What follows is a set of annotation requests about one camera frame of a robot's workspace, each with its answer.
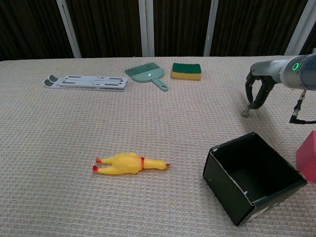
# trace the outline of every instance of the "yellow rubber chicken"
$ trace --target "yellow rubber chicken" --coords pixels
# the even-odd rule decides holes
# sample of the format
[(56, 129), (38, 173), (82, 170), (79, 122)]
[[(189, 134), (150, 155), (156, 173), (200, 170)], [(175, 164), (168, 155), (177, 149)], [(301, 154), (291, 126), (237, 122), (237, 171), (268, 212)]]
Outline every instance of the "yellow rubber chicken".
[(110, 158), (97, 157), (97, 163), (112, 164), (110, 167), (99, 168), (96, 165), (92, 170), (102, 174), (136, 174), (142, 169), (166, 169), (169, 163), (161, 159), (144, 158), (135, 153), (119, 153)]

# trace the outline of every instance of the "yellow sponge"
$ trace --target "yellow sponge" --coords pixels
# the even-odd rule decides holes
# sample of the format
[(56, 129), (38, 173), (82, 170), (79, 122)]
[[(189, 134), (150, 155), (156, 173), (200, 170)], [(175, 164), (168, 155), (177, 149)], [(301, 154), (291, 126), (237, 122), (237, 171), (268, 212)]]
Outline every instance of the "yellow sponge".
[(171, 76), (182, 80), (201, 80), (201, 67), (199, 64), (174, 63)]

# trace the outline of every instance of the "red box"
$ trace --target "red box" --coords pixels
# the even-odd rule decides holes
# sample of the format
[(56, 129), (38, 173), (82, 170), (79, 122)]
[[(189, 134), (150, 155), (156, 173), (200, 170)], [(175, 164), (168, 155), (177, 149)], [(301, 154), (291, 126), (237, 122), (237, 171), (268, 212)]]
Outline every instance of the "red box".
[(316, 131), (312, 131), (296, 152), (296, 168), (316, 183)]

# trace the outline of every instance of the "table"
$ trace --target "table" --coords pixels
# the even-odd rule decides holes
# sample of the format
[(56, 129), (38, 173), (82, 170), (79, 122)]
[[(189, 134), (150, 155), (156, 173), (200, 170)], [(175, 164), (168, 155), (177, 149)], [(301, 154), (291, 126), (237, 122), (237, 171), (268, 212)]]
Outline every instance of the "table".
[[(315, 236), (316, 184), (243, 226), (230, 221), (202, 178), (208, 151), (257, 132), (295, 167), (314, 125), (289, 124), (301, 91), (276, 85), (249, 118), (249, 67), (271, 57), (22, 60), (0, 70), (2, 236)], [(165, 69), (168, 92), (130, 80), (125, 92), (48, 89), (48, 75), (125, 77), (148, 62)], [(172, 63), (200, 63), (201, 81), (170, 77)], [(315, 120), (316, 93), (300, 118)], [(164, 170), (107, 176), (97, 156), (164, 159)]]

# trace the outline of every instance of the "black cardboard box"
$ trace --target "black cardboard box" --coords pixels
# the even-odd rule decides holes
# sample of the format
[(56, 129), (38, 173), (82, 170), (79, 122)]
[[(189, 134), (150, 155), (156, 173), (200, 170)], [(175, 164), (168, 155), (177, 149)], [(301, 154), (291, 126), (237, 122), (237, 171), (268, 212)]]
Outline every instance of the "black cardboard box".
[(203, 178), (236, 226), (257, 217), (307, 184), (255, 132), (211, 148)]

